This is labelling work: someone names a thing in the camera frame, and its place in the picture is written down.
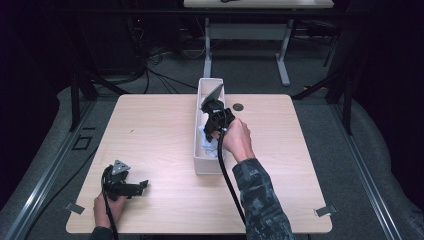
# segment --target desk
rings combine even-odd
[[[332,8],[332,0],[236,0],[222,3],[219,0],[184,0],[188,8]],[[290,86],[289,76],[284,64],[284,57],[291,36],[293,21],[287,24],[213,24],[205,20],[205,67],[203,77],[211,77],[212,53],[210,39],[253,39],[281,40],[280,52],[275,54],[278,71],[283,86]]]
[[[234,115],[245,121],[256,156],[268,171],[295,233],[326,233],[328,216],[292,101],[287,95],[225,96],[227,106],[244,105]],[[240,234],[244,225],[222,175],[196,175],[193,146],[197,95],[123,95],[111,116],[78,196],[85,211],[72,213],[66,229],[90,233],[93,199],[103,170],[116,159],[131,169],[128,183],[146,179],[142,196],[127,200],[117,225],[120,233]],[[237,189],[226,155],[226,168]]]

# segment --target black device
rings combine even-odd
[[[119,160],[115,161],[114,165],[108,166],[104,171],[103,190],[111,200],[116,201],[119,196],[141,196],[143,190],[147,187],[148,180],[139,184],[128,184],[125,179],[128,176],[130,167]]]
[[[212,141],[212,133],[227,128],[235,119],[231,109],[225,109],[224,103],[219,101],[219,95],[224,84],[218,85],[202,102],[201,110],[209,115],[203,131],[206,140]]]

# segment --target black wire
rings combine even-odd
[[[234,191],[233,185],[231,184],[230,178],[228,177],[227,170],[225,169],[224,159],[222,158],[222,143],[224,141],[224,135],[225,130],[221,129],[221,134],[218,139],[218,162],[219,166],[221,167],[222,175],[224,175],[225,182],[227,183],[228,189],[230,190],[231,196],[233,197],[234,203],[236,204],[237,210],[240,214],[240,218],[246,225],[246,218],[244,217],[244,213],[237,198],[237,194]]]
[[[227,183],[228,189],[230,190],[231,196],[233,197],[234,203],[236,204],[237,210],[240,214],[240,218],[243,221],[244,225],[246,225],[246,218],[244,216],[243,209],[240,206],[240,202],[237,198],[237,194],[234,191],[233,185],[231,184],[230,177],[228,176],[228,173],[227,173],[227,170],[226,170],[225,164],[224,164],[224,159],[222,157],[222,145],[223,145],[223,142],[224,142],[225,132],[227,131],[227,128],[228,128],[227,114],[225,113],[225,107],[224,106],[222,106],[219,103],[216,103],[216,104],[219,107],[221,107],[222,112],[224,113],[224,127],[221,128],[221,133],[220,133],[219,139],[218,139],[218,162],[219,162],[219,166],[221,167],[222,175],[224,175],[225,182]]]
[[[163,83],[167,83],[172,89],[174,89],[175,93],[179,93],[177,91],[177,89],[175,89],[174,86],[172,86],[165,78],[163,78],[163,77],[161,77],[159,75],[156,75],[156,77],[159,78]]]
[[[147,78],[146,89],[144,89],[143,94],[147,93],[147,90],[149,89],[149,85],[150,85],[149,71],[147,71],[147,69],[146,69],[146,78]]]
[[[106,206],[106,214],[107,214],[107,216],[109,218],[110,226],[111,226],[112,232],[113,232],[113,238],[115,240],[119,240],[118,229],[116,228],[115,220],[113,219],[112,211],[110,210],[109,201],[107,200],[108,199],[108,196],[107,196],[106,191],[104,189],[104,183],[105,183],[106,174],[109,173],[109,171],[110,171],[111,168],[112,168],[112,166],[106,168],[105,171],[103,172],[103,174],[102,174],[102,180],[101,180],[101,187],[102,187],[103,199],[105,201],[105,206]]]
[[[151,73],[155,74],[156,76],[161,76],[161,77],[164,77],[164,78],[169,79],[169,80],[171,80],[171,81],[174,81],[174,82],[177,82],[177,83],[179,83],[179,84],[182,84],[182,85],[184,85],[184,86],[187,86],[187,87],[191,87],[191,88],[197,89],[197,87],[191,86],[191,85],[189,85],[189,84],[187,84],[187,83],[184,83],[184,82],[182,82],[182,81],[179,81],[179,80],[176,80],[176,79],[170,78],[170,77],[168,77],[168,76],[162,75],[162,74],[160,74],[160,73],[154,72],[154,71],[153,71],[152,69],[150,69],[150,68],[147,68],[147,71],[149,71],[149,72],[151,72]]]
[[[97,151],[96,147],[94,151],[88,156],[88,158],[84,161],[84,163],[80,166],[80,168],[71,176],[71,178],[53,195],[53,197],[44,205],[43,209],[41,209],[40,213],[37,215],[37,217],[34,219],[34,221],[31,223],[31,226],[29,227],[27,233],[25,234],[24,239],[28,239],[29,234],[31,233],[32,229],[34,228],[37,221],[40,219],[41,215],[44,213],[44,211],[47,209],[47,207],[53,202],[53,200],[65,189],[66,186],[75,178],[75,176],[80,173],[80,171],[84,168],[85,164],[91,159],[91,157],[96,153]]]
[[[152,47],[149,50],[149,55],[151,57],[148,58],[149,62],[153,65],[158,65],[163,61],[163,55],[161,52],[158,51],[160,49],[159,47]]]
[[[160,80],[160,82],[163,84],[163,86],[166,88],[166,90],[168,90],[168,93],[172,93],[171,90],[169,90],[168,86],[166,86],[166,84],[164,83],[162,78],[158,78]]]

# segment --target white table leg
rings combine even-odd
[[[205,19],[205,67],[203,69],[203,77],[210,78],[212,71],[212,53],[211,53],[211,39],[210,39],[210,24],[209,18]]]
[[[290,41],[292,27],[293,27],[293,20],[289,20],[289,22],[286,25],[286,29],[284,31],[284,39],[283,39],[283,43],[281,44],[280,52],[275,54],[275,59],[277,60],[278,71],[280,72],[281,82],[283,83],[283,86],[285,86],[285,87],[290,86],[289,76],[287,74],[287,69],[286,69],[286,66],[284,64],[284,57],[286,55],[287,46],[288,46],[289,41]]]

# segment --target hand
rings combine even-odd
[[[110,211],[112,212],[113,220],[115,222],[118,222],[119,217],[121,216],[122,208],[124,207],[126,199],[126,196],[120,196],[116,201],[112,201],[109,198],[107,199]],[[111,228],[109,217],[106,214],[105,199],[103,198],[102,193],[100,193],[99,196],[94,199],[93,209],[96,227]]]
[[[252,139],[247,124],[239,118],[234,119],[224,136],[223,145],[231,152],[237,162],[248,158],[255,158],[252,149]]]

